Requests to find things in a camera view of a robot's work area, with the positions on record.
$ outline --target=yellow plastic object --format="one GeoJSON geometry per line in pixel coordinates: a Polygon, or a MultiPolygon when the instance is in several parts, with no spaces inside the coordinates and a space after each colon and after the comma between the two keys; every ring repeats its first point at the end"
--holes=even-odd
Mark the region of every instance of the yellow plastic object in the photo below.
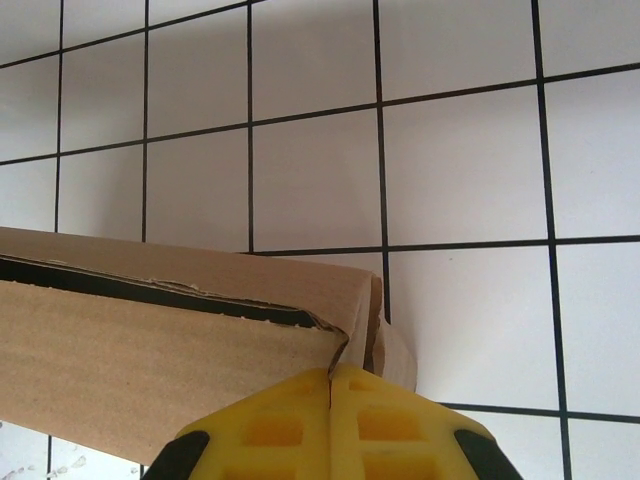
{"type": "Polygon", "coordinates": [[[349,365],[333,377],[329,421],[331,480],[477,480],[454,432],[493,439],[479,423],[349,365]]]}
{"type": "Polygon", "coordinates": [[[329,382],[309,370],[219,410],[179,434],[211,437],[189,480],[327,480],[329,382]]]}

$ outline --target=cardboard box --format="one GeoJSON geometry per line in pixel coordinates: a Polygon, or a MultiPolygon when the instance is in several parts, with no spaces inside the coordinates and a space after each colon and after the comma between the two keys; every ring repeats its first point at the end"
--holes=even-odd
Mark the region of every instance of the cardboard box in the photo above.
{"type": "Polygon", "coordinates": [[[352,268],[0,228],[0,418],[149,464],[309,368],[413,390],[381,290],[352,268]]]}

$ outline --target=cardboard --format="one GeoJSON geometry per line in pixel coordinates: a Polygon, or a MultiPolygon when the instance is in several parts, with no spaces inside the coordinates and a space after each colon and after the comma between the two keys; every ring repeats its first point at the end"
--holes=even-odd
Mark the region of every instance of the cardboard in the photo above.
{"type": "Polygon", "coordinates": [[[0,228],[0,418],[149,464],[184,425],[309,368],[415,388],[371,272],[0,228]]]}

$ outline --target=brown cardboard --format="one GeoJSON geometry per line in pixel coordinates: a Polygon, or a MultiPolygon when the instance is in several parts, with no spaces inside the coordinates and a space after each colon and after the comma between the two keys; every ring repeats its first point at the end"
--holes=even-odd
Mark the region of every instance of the brown cardboard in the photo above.
{"type": "Polygon", "coordinates": [[[308,368],[372,363],[415,387],[415,361],[379,321],[381,283],[370,272],[6,228],[0,260],[315,322],[0,281],[0,418],[136,462],[151,462],[185,424],[308,368]]]}

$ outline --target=grid paper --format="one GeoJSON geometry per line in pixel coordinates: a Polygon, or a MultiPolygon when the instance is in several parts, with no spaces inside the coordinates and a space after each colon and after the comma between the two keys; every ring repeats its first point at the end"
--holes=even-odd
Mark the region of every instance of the grid paper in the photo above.
{"type": "MultiPolygon", "coordinates": [[[[3,30],[0,224],[368,268],[419,393],[525,478],[638,475],[636,3],[18,3],[56,23],[3,30]]],[[[3,427],[0,475],[142,476],[3,427]]]]}

